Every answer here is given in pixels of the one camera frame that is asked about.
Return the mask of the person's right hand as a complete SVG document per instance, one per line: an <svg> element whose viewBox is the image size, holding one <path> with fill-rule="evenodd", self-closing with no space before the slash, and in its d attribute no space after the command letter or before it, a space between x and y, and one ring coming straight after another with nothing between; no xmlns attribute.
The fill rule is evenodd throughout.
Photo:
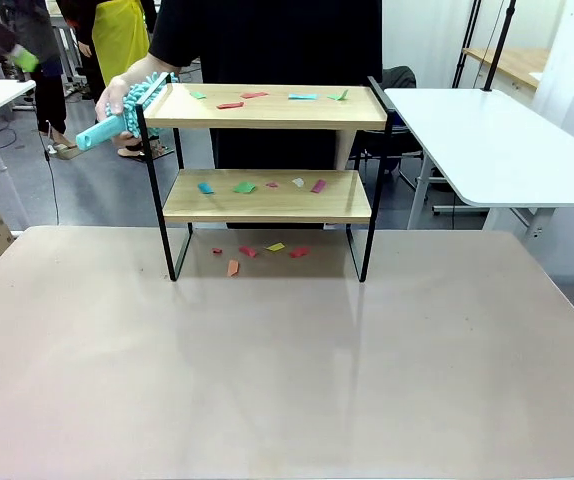
<svg viewBox="0 0 574 480"><path fill-rule="evenodd" d="M103 90L95 105L96 119L98 122L108 117L107 109L112 115L123 113L123 98L129 93L130 85L125 74L115 76Z"/></svg>

